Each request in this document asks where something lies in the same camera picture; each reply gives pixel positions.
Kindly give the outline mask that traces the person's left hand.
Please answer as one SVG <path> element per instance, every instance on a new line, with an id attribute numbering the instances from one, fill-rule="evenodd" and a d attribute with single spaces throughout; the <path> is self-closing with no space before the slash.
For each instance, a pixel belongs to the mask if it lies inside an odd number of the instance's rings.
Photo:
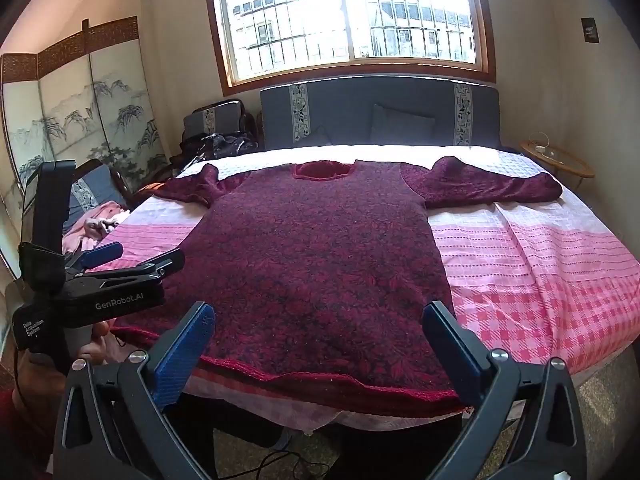
<path id="1" fill-rule="evenodd" d="M 107 321 L 94 324 L 90 342 L 81 347 L 76 356 L 93 365 L 103 364 L 107 356 L 107 343 L 115 341 L 111 326 L 112 322 Z M 19 351 L 15 356 L 12 400 L 16 408 L 35 413 L 62 396 L 66 383 L 64 374 L 52 365 L 36 363 L 28 350 Z"/>

